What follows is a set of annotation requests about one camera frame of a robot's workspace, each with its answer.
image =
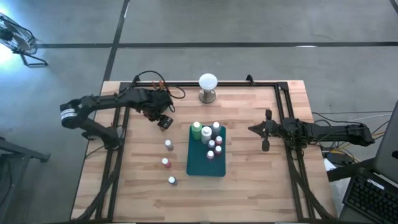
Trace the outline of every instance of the small bottle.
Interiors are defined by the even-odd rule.
[[[170,168],[172,166],[172,163],[169,161],[168,158],[163,158],[162,163],[163,163],[163,166],[166,168]]]
[[[201,141],[203,144],[209,143],[211,140],[211,128],[205,126],[201,129]]]
[[[170,140],[164,141],[164,145],[166,146],[166,149],[169,151],[173,151],[174,146],[173,143]]]
[[[217,136],[215,142],[217,145],[221,145],[223,143],[223,138],[221,136]]]
[[[169,183],[173,186],[176,186],[178,184],[175,177],[169,177]]]
[[[215,138],[216,136],[220,135],[220,131],[221,131],[221,126],[219,124],[219,122],[214,122],[211,125],[211,130],[212,130],[212,135]]]
[[[207,158],[209,158],[209,159],[212,159],[212,158],[214,158],[214,152],[213,151],[208,151],[207,152]]]
[[[221,154],[221,146],[216,146],[216,149],[214,150],[214,153],[219,155]]]
[[[194,122],[191,125],[191,131],[192,131],[192,136],[193,136],[194,140],[200,140],[200,138],[201,138],[201,133],[200,133],[201,128],[202,128],[202,125],[198,121]]]
[[[207,144],[207,146],[208,146],[210,149],[213,149],[213,148],[216,146],[216,143],[215,143],[213,140],[210,140],[209,143]]]

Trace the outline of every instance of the green tray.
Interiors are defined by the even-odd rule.
[[[224,126],[221,127],[220,136],[223,138],[223,143],[221,144],[223,150],[221,154],[215,154],[213,159],[208,159],[206,154],[209,151],[209,147],[206,144],[203,144],[201,140],[194,140],[191,128],[189,129],[189,147],[187,159],[188,175],[212,177],[225,176],[226,128]]]

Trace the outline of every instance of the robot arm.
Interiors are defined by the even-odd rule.
[[[282,124],[272,120],[272,111],[266,110],[266,121],[248,127],[262,138],[262,150],[269,150],[268,136],[282,138],[291,147],[306,148],[311,142],[347,141],[351,144],[368,146],[374,143],[369,128],[364,124],[345,126],[319,126],[295,118],[285,118]]]
[[[133,88],[133,84],[122,90],[119,94],[107,96],[84,96],[60,105],[62,126],[70,129],[84,129],[82,135],[89,139],[90,136],[100,137],[106,149],[117,149],[120,146],[119,136],[115,128],[96,123],[88,116],[96,110],[110,108],[130,107],[143,113],[149,121],[159,121],[161,128],[167,129],[173,119],[162,114],[169,106],[173,105],[167,89],[148,90]]]

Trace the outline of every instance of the gray concrete floor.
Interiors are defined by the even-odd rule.
[[[0,2],[42,44],[112,43],[123,0]],[[398,41],[388,0],[135,0],[120,42],[382,42]],[[32,161],[6,223],[69,219],[87,141],[61,127],[59,104],[100,91],[110,49],[40,49],[46,68],[27,68],[0,46],[0,136],[52,154]],[[398,100],[396,47],[119,49],[111,80],[157,70],[167,80],[305,80],[312,110],[351,120],[388,113]],[[365,119],[371,130],[388,116]],[[375,155],[350,146],[358,159]]]

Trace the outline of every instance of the wooden tabletop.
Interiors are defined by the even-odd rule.
[[[288,83],[295,117],[313,122],[304,82]],[[119,84],[104,82],[101,94],[117,92]],[[187,92],[184,99],[174,99],[175,113],[165,113],[174,119],[166,131],[130,110],[114,222],[296,221],[283,141],[270,138],[269,152],[262,152],[260,137],[248,131],[248,126],[264,120],[266,109],[271,109],[272,118],[279,122],[274,89],[218,87],[217,99],[209,105],[199,101],[199,88],[184,90]],[[180,94],[178,90],[172,90],[172,93]],[[114,110],[98,111],[95,121],[110,126],[113,116]],[[226,126],[225,177],[186,174],[188,130],[194,121],[203,124],[218,121]],[[174,142],[172,152],[164,146],[166,139]],[[99,140],[90,142],[87,153],[102,144]],[[86,159],[72,218],[81,215],[98,193],[105,157],[106,151],[102,149]],[[170,169],[162,165],[163,157],[170,159]],[[335,215],[319,148],[310,146],[305,149],[304,160],[312,192]],[[170,176],[177,178],[177,186],[167,182]],[[302,195],[303,209],[306,210]],[[106,215],[106,201],[104,204],[103,214]]]

